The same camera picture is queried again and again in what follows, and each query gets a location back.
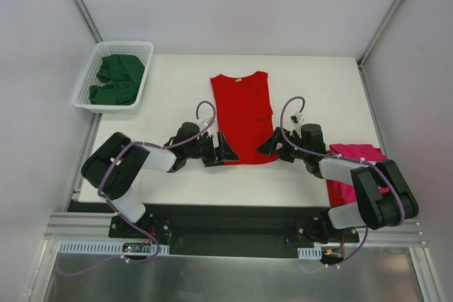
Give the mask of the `white plastic basket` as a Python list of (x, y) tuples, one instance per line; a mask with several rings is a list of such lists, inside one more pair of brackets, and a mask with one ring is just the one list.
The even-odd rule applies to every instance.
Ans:
[[(86, 109), (95, 114), (136, 114), (141, 105), (153, 53), (154, 45), (151, 42), (113, 40), (97, 43), (92, 49), (88, 61), (76, 82), (71, 99), (73, 106)], [(94, 105), (89, 99), (90, 87), (101, 85), (101, 81), (96, 74), (100, 70), (102, 58), (112, 54), (136, 56), (144, 65), (144, 75), (139, 85), (136, 99), (130, 105)]]

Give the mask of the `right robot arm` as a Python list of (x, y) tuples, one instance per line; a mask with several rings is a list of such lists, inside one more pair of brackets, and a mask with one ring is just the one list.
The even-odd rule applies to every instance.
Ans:
[(419, 214), (418, 201), (393, 160), (373, 162), (329, 153), (318, 124), (304, 124), (298, 132), (278, 127), (257, 150), (288, 163), (302, 160), (313, 176), (352, 186), (355, 202), (324, 210), (304, 227), (313, 241), (333, 242), (347, 228), (399, 226)]

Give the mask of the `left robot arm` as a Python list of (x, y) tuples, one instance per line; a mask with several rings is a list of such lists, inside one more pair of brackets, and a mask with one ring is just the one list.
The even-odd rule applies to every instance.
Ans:
[(222, 131), (214, 136), (207, 122), (184, 122), (163, 146), (114, 133), (85, 161), (81, 175), (115, 213), (126, 218), (125, 229), (141, 238), (149, 232), (150, 221), (144, 216), (145, 205), (132, 189), (135, 178), (143, 169), (174, 173), (189, 159), (201, 160), (204, 167), (240, 160)]

